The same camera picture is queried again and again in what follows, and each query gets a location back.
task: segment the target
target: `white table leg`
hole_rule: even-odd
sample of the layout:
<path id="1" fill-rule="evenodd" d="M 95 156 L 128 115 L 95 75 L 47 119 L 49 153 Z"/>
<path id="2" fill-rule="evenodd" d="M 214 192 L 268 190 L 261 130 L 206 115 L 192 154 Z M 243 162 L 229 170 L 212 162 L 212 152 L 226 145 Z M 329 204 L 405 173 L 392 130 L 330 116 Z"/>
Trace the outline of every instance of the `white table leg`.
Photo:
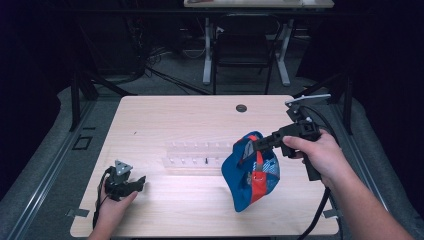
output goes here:
<path id="1" fill-rule="evenodd" d="M 292 29 L 293 29 L 293 19 L 289 20 L 289 22 L 284 24 L 283 26 L 283 32 L 282 32 L 283 44 L 281 46 L 280 53 L 276 54 L 278 70 L 280 71 L 281 81 L 283 82 L 283 86 L 286 86 L 286 87 L 290 86 L 290 79 L 287 73 L 286 65 L 284 63 L 284 57 L 287 52 L 287 46 L 290 41 Z"/>
<path id="2" fill-rule="evenodd" d="M 211 58 L 211 42 L 210 42 L 210 25 L 209 18 L 205 21 L 205 67 L 203 69 L 203 84 L 209 85 L 211 83 L 211 70 L 212 70 L 212 58 Z"/>

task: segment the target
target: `gray carpet floor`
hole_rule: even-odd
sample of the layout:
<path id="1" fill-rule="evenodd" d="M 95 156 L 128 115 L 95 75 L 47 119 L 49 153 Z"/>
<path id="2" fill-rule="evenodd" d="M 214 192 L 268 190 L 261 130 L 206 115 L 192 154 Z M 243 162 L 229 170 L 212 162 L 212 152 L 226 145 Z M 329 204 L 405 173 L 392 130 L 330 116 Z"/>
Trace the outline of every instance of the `gray carpet floor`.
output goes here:
<path id="1" fill-rule="evenodd" d="M 309 79 L 295 77 L 306 46 L 303 41 L 291 42 L 286 65 L 292 84 L 290 87 L 284 87 L 277 69 L 274 68 L 269 94 L 292 95 L 302 91 L 304 86 L 314 83 Z M 205 86 L 202 83 L 203 57 L 163 54 L 155 61 L 152 66 L 155 70 L 212 92 L 211 85 Z M 263 71 L 258 76 L 257 70 L 221 69 L 218 76 L 218 94 L 262 94 L 265 73 L 266 71 Z M 122 78 L 125 76 L 108 77 L 108 80 L 118 83 Z M 140 79 L 119 86 L 138 95 L 198 94 L 151 75 L 149 71 Z M 81 97 L 82 121 L 74 132 L 68 131 L 72 120 L 70 89 L 65 89 L 58 95 L 62 107 L 54 126 L 0 203 L 0 239 L 74 239 L 69 233 L 73 218 L 67 216 L 67 213 L 69 209 L 77 209 L 80 204 L 120 100 L 119 96 L 109 89 L 101 85 L 96 85 L 96 88 L 100 93 L 97 101 L 86 101 Z M 331 106 L 322 104 L 315 108 L 330 120 L 345 155 L 358 175 L 365 182 L 369 181 L 367 174 L 371 175 L 373 182 L 369 184 L 377 187 L 387 209 L 416 239 L 424 239 L 423 222 L 411 207 L 366 119 L 363 108 L 354 101 L 354 134 L 350 136 L 340 125 L 341 106 L 342 103 Z M 78 137 L 91 139 L 87 149 L 78 150 L 79 146 L 75 145 Z M 342 228 L 344 239 L 351 239 L 343 221 Z M 296 236 L 272 238 L 296 239 Z M 311 236 L 309 239 L 340 239 L 340 234 Z"/>

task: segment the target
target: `person's right hand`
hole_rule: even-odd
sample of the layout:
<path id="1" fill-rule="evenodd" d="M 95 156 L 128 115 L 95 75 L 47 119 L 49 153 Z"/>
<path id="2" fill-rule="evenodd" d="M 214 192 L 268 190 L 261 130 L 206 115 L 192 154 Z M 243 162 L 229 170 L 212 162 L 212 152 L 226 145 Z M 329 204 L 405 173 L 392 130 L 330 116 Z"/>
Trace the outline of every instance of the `person's right hand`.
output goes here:
<path id="1" fill-rule="evenodd" d="M 330 189 L 338 177 L 354 174 L 339 145 L 327 131 L 320 130 L 321 137 L 311 142 L 299 137 L 285 136 L 283 143 L 308 155 L 314 168 L 321 173 L 324 185 Z"/>

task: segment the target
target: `chair seat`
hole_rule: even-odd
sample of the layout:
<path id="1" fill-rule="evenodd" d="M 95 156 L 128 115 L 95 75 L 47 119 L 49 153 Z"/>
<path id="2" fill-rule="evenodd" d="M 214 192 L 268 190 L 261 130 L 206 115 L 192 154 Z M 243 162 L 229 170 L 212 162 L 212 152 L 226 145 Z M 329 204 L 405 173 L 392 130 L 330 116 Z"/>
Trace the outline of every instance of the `chair seat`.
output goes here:
<path id="1" fill-rule="evenodd" d="M 226 35 L 219 37 L 216 56 L 219 66 L 266 67 L 269 49 L 265 36 Z"/>

